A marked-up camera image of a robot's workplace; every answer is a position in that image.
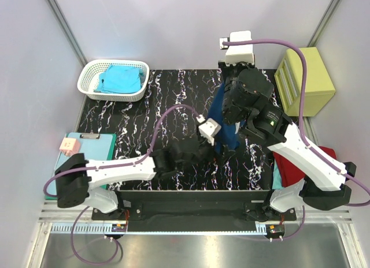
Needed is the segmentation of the dark blue t-shirt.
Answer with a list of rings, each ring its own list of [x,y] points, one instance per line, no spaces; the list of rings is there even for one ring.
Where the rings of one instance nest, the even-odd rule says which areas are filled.
[[[207,118],[215,120],[221,126],[220,131],[216,135],[216,145],[214,147],[218,154],[221,154],[223,146],[226,146],[229,150],[235,150],[239,147],[238,136],[236,135],[236,125],[227,125],[223,122],[222,104],[224,89],[225,83],[222,82],[208,110],[207,116]]]

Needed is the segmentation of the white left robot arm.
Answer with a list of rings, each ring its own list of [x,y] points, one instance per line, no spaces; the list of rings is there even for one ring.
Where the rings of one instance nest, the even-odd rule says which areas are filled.
[[[103,189],[104,185],[171,178],[183,166],[211,161],[213,147],[213,141],[193,136],[175,141],[146,157],[95,161],[86,159],[83,153],[75,154],[55,171],[57,206],[67,209],[83,204],[111,219],[119,219],[128,205],[116,191]]]

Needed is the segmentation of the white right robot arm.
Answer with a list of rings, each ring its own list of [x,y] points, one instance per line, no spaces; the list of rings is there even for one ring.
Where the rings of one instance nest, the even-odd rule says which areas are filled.
[[[298,126],[271,102],[274,85],[257,68],[245,61],[218,65],[224,80],[223,123],[234,125],[237,133],[286,158],[305,174],[299,182],[268,195],[262,205],[264,216],[277,219],[295,206],[327,211],[347,205],[352,191],[345,175],[354,164],[338,162],[314,143],[303,141]]]

